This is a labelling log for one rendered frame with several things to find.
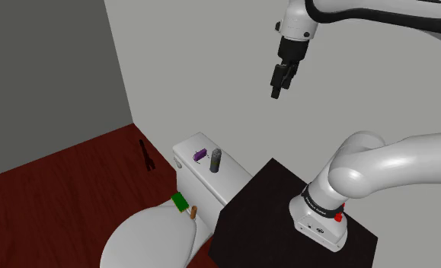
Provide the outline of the white toilet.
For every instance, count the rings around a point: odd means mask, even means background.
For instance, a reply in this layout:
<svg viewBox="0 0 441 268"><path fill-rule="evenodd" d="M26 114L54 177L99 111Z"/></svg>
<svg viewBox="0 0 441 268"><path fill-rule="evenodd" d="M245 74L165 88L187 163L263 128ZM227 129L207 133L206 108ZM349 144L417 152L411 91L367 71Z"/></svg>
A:
<svg viewBox="0 0 441 268"><path fill-rule="evenodd" d="M195 162L193 155L202 148L207 156ZM212 237L221 210L252 178L223 150L219 171L212 173L215 148L219 146L201 132L174 145L176 192L190 207L179 212L170 198L131 215L107 240L100 268L187 268ZM192 206L197 206L195 219L190 218Z"/></svg>

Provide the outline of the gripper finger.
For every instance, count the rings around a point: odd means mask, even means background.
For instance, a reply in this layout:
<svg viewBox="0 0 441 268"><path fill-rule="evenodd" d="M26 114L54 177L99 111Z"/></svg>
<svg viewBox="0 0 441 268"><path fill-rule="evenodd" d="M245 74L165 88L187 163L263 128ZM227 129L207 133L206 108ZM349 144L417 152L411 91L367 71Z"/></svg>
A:
<svg viewBox="0 0 441 268"><path fill-rule="evenodd" d="M280 91L283 88L283 84L287 78L289 71L288 65L276 64L273 70L270 85L272 86L271 97L277 99L280 96Z"/></svg>
<svg viewBox="0 0 441 268"><path fill-rule="evenodd" d="M299 67L299 61L286 63L286 72L283 76L282 88L289 89Z"/></svg>

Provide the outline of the green rectangular box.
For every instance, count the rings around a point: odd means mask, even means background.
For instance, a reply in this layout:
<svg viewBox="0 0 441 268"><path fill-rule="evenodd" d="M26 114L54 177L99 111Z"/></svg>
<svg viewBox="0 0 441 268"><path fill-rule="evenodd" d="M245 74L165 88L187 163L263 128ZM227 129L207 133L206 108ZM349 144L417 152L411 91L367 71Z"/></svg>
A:
<svg viewBox="0 0 441 268"><path fill-rule="evenodd" d="M173 194L171 196L171 200L173 201L179 212L184 212L190 207L189 203L184 198L181 192L176 192L175 194Z"/></svg>

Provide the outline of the black robot stand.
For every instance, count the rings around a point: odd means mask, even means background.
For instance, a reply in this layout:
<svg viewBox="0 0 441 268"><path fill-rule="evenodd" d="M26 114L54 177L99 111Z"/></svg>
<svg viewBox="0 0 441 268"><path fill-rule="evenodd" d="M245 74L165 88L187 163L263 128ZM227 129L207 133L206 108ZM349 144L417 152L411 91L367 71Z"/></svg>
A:
<svg viewBox="0 0 441 268"><path fill-rule="evenodd" d="M270 159L219 214L209 249L218 268L372 268L378 238L349 215L338 252L295 229L289 201L305 186Z"/></svg>

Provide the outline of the grey spray can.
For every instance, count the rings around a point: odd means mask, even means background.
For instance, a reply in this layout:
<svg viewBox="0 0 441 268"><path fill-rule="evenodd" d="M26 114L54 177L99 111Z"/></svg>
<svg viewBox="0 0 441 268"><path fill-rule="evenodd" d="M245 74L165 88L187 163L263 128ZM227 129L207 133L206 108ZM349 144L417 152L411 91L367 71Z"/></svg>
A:
<svg viewBox="0 0 441 268"><path fill-rule="evenodd" d="M222 158L222 150L220 148L215 148L211 154L209 170L212 173L217 173L219 171L219 166Z"/></svg>

